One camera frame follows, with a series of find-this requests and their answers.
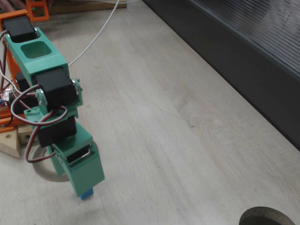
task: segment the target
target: wooden floor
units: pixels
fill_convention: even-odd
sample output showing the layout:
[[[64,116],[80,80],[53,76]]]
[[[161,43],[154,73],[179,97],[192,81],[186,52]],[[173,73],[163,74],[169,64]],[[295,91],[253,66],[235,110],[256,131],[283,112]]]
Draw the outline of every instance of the wooden floor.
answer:
[[[40,27],[70,62],[109,13]],[[300,221],[300,153],[141,1],[70,74],[106,180],[82,201],[0,153],[1,225],[238,225],[254,206]]]

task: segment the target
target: wooden block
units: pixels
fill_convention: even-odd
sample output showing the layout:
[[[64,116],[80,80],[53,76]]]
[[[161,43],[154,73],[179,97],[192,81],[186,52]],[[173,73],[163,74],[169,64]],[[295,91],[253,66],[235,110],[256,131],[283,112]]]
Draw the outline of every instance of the wooden block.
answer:
[[[21,157],[20,142],[17,129],[0,134],[0,151],[3,151],[16,158]]]
[[[114,4],[93,2],[93,1],[55,1],[51,7],[48,8],[49,14],[75,13],[85,11],[95,11],[101,9],[112,9]],[[118,8],[126,8],[126,3],[119,3]]]
[[[32,133],[32,129],[29,125],[20,125],[18,126],[18,135],[21,144],[28,143],[30,135]]]

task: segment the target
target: round dark object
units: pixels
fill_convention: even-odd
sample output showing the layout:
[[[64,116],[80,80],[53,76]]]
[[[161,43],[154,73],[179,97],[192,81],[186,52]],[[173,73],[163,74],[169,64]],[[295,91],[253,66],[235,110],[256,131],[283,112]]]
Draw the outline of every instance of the round dark object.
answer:
[[[239,225],[295,225],[295,223],[275,209],[254,207],[243,213]]]

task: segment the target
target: blue block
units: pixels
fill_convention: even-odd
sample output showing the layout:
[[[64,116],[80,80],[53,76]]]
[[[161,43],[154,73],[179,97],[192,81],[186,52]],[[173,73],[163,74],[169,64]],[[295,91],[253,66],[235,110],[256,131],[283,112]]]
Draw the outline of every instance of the blue block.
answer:
[[[89,197],[92,194],[94,194],[93,188],[91,188],[90,190],[88,190],[84,194],[80,195],[79,197],[81,198],[81,200],[83,200],[83,199]]]

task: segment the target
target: dark baseboard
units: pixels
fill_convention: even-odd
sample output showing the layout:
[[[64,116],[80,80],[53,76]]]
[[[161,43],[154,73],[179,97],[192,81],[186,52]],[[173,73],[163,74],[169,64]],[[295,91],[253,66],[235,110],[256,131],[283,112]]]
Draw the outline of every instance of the dark baseboard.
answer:
[[[300,75],[188,0],[143,0],[300,150]]]

